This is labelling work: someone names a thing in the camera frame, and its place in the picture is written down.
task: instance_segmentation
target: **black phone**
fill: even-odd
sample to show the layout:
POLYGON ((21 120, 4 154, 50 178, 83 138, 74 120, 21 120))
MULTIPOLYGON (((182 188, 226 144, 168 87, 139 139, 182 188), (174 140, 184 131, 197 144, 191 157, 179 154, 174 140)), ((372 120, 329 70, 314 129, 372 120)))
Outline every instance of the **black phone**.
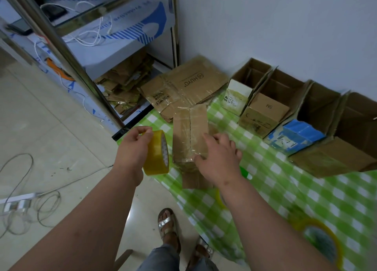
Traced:
MULTIPOLYGON (((50 20, 50 22, 55 21, 61 16, 67 14, 67 10, 58 5, 46 5, 42 7, 42 11, 45 13, 46 17, 50 20)), ((29 25, 25 22, 24 19, 19 19, 13 22, 12 24, 8 24, 7 27, 16 34, 22 36, 30 35, 33 32, 33 30, 29 27, 29 25)))

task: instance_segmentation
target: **yellow tape roll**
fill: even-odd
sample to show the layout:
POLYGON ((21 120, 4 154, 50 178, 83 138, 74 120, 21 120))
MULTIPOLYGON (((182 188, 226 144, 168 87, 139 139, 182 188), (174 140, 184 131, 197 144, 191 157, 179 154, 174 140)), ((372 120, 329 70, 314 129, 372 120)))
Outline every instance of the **yellow tape roll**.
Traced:
POLYGON ((169 154, 165 133, 162 130, 153 131, 153 138, 149 142, 147 160, 143 168, 147 176, 169 172, 169 154))
POLYGON ((216 189, 216 195, 215 195, 215 200, 216 202, 219 204, 219 206, 223 209, 223 210, 227 210, 227 206, 225 205, 225 201, 224 199, 222 198, 221 194, 220 194, 220 191, 219 189, 216 189))

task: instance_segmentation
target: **cardboard box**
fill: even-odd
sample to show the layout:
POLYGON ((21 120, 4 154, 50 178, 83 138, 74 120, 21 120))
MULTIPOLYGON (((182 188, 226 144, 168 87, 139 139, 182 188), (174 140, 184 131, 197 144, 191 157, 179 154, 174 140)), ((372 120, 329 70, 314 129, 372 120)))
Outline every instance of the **cardboard box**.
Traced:
POLYGON ((194 163, 195 154, 204 158, 208 150, 203 133, 208 133, 207 107, 198 104, 191 108, 176 108, 173 125, 173 162, 182 172, 182 188, 207 189, 208 182, 194 163))
POLYGON ((230 79, 221 102, 222 107, 240 116, 249 102, 252 92, 266 79, 264 76, 270 70, 270 65, 251 58, 230 79))
POLYGON ((377 169, 377 102, 356 93, 342 96, 329 136, 289 157, 322 178, 377 169))
POLYGON ((175 107, 192 107, 213 97, 228 83, 228 76, 203 56, 197 56, 172 71, 160 74, 140 89, 165 120, 175 107))
POLYGON ((308 85, 280 70, 273 71, 253 94, 238 124, 264 138, 281 121, 295 113, 308 85))
POLYGON ((313 82, 296 112, 264 139, 292 155, 326 137, 338 107, 340 93, 313 82))

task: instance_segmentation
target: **small white box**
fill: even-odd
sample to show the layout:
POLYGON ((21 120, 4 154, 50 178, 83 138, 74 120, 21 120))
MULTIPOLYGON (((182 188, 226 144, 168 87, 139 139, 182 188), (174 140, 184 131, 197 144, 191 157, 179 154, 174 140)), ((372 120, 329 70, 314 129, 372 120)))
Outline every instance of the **small white box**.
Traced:
POLYGON ((240 116, 252 91, 251 87, 231 79, 221 105, 226 110, 240 116))

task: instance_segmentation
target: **jeans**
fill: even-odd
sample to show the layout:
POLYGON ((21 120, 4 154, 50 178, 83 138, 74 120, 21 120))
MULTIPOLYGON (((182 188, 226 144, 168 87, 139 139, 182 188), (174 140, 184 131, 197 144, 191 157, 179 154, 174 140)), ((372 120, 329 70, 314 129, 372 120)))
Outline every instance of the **jeans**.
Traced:
MULTIPOLYGON (((179 271, 179 255, 169 244, 163 244, 152 250, 137 271, 179 271)), ((219 271, 208 258, 199 259, 190 271, 219 271)))

